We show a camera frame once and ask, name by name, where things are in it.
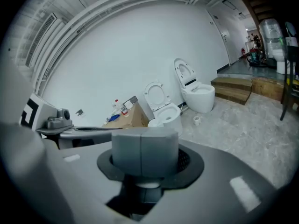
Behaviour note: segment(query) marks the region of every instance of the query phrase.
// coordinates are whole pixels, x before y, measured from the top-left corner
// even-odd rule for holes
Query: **marble floor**
[[[219,74],[252,75],[253,77],[264,77],[275,80],[284,80],[285,78],[284,75],[277,73],[275,69],[249,66],[249,62],[246,58],[239,59],[231,66],[220,71]]]
[[[215,98],[209,113],[185,111],[180,138],[232,153],[267,178],[276,188],[287,184],[299,161],[299,116],[282,105],[252,93],[246,105]],[[201,117],[195,126],[193,117]]]

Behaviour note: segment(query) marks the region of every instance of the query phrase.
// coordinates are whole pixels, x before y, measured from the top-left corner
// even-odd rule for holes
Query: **wall vent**
[[[43,23],[42,27],[39,29],[38,33],[36,34],[36,36],[33,40],[33,43],[30,47],[30,50],[28,52],[26,63],[25,63],[25,65],[28,68],[30,68],[31,59],[33,57],[33,54],[34,54],[37,46],[38,46],[38,43],[41,41],[41,39],[43,38],[43,35],[48,31],[48,29],[55,22],[56,19],[57,19],[57,17],[53,13],[51,13],[50,16]]]

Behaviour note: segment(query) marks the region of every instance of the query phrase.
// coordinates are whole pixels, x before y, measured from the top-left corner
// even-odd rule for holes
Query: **door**
[[[213,19],[217,29],[220,32],[220,35],[223,39],[226,51],[228,53],[228,59],[229,59],[229,64],[231,65],[232,63],[234,63],[237,59],[236,59],[236,55],[235,55],[235,47],[233,42],[230,39],[230,35],[229,35],[229,31],[228,29],[222,24],[222,22],[219,20],[219,18],[215,15],[212,15],[209,11],[208,13],[210,14],[211,18]]]

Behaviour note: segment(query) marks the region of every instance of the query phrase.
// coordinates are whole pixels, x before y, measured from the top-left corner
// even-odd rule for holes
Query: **blue object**
[[[119,116],[120,116],[119,114],[111,116],[111,118],[110,118],[110,120],[108,122],[115,121]]]

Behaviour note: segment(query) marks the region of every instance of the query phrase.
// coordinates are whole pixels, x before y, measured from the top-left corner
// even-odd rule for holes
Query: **red object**
[[[245,57],[245,49],[244,48],[241,49],[241,52],[243,54],[243,57]]]

